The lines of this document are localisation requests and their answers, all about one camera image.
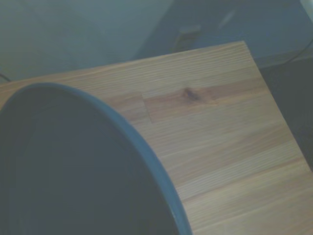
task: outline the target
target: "wall outlet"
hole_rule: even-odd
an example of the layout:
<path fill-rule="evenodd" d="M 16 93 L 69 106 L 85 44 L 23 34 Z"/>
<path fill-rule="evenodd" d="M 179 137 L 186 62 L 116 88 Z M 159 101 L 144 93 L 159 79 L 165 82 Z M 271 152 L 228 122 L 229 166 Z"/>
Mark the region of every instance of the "wall outlet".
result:
<path fill-rule="evenodd" d="M 181 27 L 175 40 L 172 52 L 190 50 L 192 44 L 197 40 L 201 32 L 201 26 Z"/>
<path fill-rule="evenodd" d="M 309 18 L 313 22 L 313 0 L 300 0 L 300 1 L 305 11 L 307 12 Z"/>

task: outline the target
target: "wooden board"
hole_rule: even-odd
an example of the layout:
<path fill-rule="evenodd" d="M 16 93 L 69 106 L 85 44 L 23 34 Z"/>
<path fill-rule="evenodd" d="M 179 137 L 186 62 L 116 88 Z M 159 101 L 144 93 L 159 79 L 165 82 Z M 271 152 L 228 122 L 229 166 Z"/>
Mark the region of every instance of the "wooden board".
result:
<path fill-rule="evenodd" d="M 194 234 L 313 233 L 313 174 L 245 43 L 7 83 L 0 105 L 34 82 L 79 88 L 128 119 Z"/>

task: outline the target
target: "floor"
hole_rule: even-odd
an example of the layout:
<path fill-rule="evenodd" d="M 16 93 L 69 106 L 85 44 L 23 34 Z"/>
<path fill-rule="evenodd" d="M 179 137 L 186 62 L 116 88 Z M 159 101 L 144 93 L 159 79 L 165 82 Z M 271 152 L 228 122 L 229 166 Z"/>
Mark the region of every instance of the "floor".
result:
<path fill-rule="evenodd" d="M 313 59 L 261 69 L 261 73 L 313 170 Z"/>

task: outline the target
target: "wall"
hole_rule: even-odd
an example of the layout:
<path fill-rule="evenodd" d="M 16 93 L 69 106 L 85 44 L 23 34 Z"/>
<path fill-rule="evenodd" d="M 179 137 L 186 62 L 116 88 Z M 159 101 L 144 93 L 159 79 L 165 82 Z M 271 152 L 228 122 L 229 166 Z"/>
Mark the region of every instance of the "wall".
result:
<path fill-rule="evenodd" d="M 0 72 L 19 80 L 130 60 L 173 0 L 2 0 Z"/>
<path fill-rule="evenodd" d="M 246 41 L 254 58 L 297 51 L 313 38 L 299 0 L 176 0 L 136 58 L 170 53 L 181 26 L 202 27 L 191 49 Z"/>

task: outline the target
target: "white wall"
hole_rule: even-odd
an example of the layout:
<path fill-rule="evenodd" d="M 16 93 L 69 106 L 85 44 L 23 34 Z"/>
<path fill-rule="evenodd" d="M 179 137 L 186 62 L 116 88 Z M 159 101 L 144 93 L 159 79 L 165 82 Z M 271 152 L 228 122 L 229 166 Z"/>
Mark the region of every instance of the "white wall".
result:
<path fill-rule="evenodd" d="M 1 0 L 0 72 L 12 80 L 130 60 L 173 0 Z"/>

